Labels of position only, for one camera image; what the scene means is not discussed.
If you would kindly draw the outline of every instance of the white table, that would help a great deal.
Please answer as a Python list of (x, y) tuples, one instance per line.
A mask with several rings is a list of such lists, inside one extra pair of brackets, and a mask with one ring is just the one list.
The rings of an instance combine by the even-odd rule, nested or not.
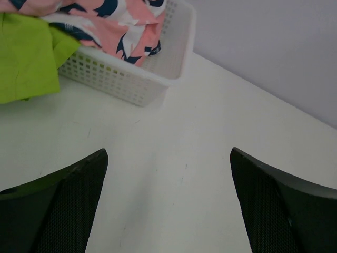
[(59, 94), (1, 105), (0, 190), (106, 148), (87, 253), (247, 253), (233, 146), (337, 188), (337, 130), (198, 55), (191, 64), (146, 108), (64, 78)]

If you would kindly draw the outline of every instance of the black object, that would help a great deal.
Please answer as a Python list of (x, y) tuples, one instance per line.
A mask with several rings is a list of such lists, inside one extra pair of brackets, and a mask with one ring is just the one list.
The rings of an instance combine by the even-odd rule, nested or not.
[(337, 252), (337, 190), (237, 148), (231, 152), (231, 167), (253, 253)]
[(0, 192), (0, 252), (84, 253), (107, 163), (101, 149), (62, 170)]

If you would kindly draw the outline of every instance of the basket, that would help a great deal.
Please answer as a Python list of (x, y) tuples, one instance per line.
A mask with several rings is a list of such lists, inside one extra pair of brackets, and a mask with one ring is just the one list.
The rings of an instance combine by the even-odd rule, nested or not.
[(182, 82), (193, 51), (196, 13), (183, 0), (167, 0), (162, 50), (136, 67), (100, 50), (81, 46), (60, 75), (117, 98), (146, 106), (168, 87)]

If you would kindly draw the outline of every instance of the white surface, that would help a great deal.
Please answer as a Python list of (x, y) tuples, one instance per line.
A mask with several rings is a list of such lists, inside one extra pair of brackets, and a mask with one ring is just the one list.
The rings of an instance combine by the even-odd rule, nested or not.
[(195, 52), (337, 128), (336, 0), (187, 0)]
[(188, 81), (146, 108), (64, 78), (59, 94), (0, 106), (0, 190), (106, 148), (87, 253), (248, 253), (233, 146), (337, 188), (336, 130), (200, 56), (191, 63)]
[(168, 0), (162, 50), (148, 57), (142, 68), (82, 46), (58, 72), (133, 104), (148, 105), (168, 86), (183, 82), (193, 51), (195, 23), (192, 5), (184, 0)]

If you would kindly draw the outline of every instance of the pink and navy patterned cloth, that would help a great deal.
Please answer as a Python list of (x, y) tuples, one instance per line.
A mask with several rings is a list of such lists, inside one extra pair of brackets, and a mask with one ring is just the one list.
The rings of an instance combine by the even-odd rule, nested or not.
[(161, 50), (167, 0), (0, 0), (0, 12), (38, 16), (85, 46), (141, 66)]

